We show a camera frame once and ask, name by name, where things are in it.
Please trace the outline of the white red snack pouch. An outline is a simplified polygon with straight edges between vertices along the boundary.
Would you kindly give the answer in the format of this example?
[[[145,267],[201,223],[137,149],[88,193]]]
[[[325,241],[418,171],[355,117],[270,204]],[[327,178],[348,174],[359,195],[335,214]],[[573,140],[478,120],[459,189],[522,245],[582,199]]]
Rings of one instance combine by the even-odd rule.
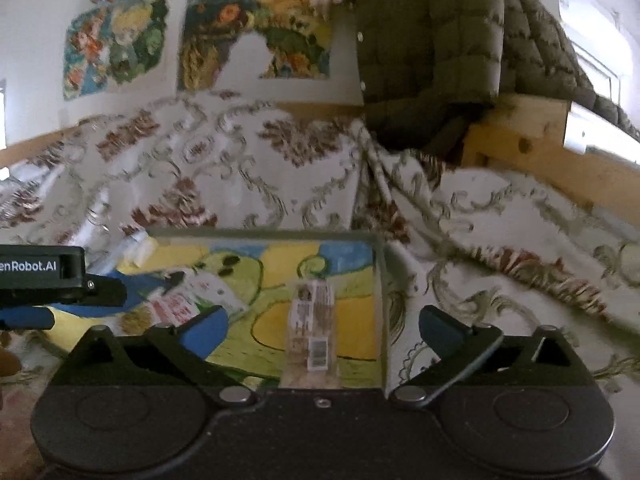
[[[128,296],[116,325],[126,335],[140,335],[157,324],[180,326],[213,307],[222,307],[230,322],[248,312],[224,280],[208,272],[184,268],[123,275],[122,282]]]

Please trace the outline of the clear nougat bar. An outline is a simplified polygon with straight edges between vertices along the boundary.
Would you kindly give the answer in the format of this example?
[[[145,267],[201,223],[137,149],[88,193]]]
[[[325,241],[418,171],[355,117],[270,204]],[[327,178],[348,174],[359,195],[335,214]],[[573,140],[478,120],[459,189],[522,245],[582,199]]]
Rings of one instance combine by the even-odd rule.
[[[326,280],[294,286],[286,322],[286,345],[279,386],[285,389],[338,389],[335,296]]]

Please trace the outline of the floral white bed quilt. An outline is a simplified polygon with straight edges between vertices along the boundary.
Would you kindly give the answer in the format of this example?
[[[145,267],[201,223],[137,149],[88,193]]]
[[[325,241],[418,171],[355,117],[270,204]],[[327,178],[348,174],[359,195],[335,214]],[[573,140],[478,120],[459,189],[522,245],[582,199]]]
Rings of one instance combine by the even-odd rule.
[[[93,119],[11,169],[6,243],[104,257],[154,226],[366,230],[384,240],[388,382],[433,356],[420,307],[509,334],[561,330],[616,416],[604,466],[639,474],[639,233],[509,170],[392,154],[360,120],[299,125],[273,105],[204,92]]]

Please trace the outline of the anime poster lower left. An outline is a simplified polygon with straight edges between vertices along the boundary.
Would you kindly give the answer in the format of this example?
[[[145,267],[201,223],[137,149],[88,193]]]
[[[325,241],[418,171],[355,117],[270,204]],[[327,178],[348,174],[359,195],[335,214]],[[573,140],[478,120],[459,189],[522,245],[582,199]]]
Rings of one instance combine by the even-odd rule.
[[[65,33],[62,96],[136,91],[166,72],[166,0],[99,6],[74,18]]]

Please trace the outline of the olive quilted puffer jacket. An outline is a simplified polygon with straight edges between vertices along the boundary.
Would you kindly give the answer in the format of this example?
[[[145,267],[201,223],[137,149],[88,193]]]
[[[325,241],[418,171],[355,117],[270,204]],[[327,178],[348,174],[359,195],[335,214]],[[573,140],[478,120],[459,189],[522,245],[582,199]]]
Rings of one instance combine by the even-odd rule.
[[[638,139],[539,0],[357,0],[355,15],[364,118],[387,151],[456,164],[469,126],[512,93],[574,101]]]

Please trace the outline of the white air conditioner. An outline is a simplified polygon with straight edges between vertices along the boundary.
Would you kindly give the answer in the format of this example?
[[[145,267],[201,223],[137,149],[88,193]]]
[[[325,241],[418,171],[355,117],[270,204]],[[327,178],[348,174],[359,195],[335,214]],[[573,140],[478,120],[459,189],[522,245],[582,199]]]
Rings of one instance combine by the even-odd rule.
[[[540,0],[563,27],[597,94],[620,102],[625,47],[615,25],[590,0]]]

